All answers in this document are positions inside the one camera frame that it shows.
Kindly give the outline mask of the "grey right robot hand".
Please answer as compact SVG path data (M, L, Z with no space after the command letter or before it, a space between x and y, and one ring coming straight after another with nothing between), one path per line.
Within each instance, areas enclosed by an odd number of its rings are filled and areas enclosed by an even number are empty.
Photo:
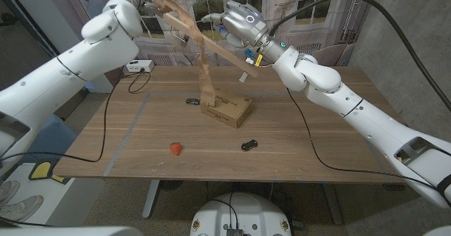
M204 16L201 21L213 23L219 34L234 47L263 47L268 44L269 28L255 7L229 1L226 8L222 13Z

